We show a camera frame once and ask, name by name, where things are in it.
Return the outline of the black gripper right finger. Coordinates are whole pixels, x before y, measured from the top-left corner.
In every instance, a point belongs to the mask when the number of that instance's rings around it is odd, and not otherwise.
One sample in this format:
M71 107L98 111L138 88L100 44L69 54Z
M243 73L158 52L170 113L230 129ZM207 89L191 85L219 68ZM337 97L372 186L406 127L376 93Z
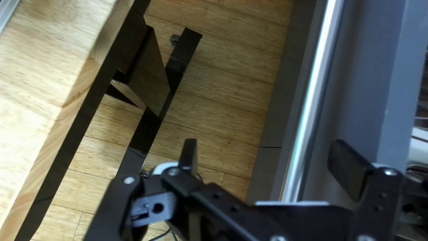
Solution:
M352 241L412 241L415 234L427 235L427 179L374 166L342 139L332 142L328 168L357 203Z

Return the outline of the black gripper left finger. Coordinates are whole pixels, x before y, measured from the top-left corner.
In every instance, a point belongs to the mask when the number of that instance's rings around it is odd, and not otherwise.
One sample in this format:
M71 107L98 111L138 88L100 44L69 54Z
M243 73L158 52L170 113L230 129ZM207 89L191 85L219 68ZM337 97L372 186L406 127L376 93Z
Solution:
M142 241L150 225L166 222L186 241L250 241L250 210L196 175L195 139L178 163L140 174L119 174L108 184L84 241Z

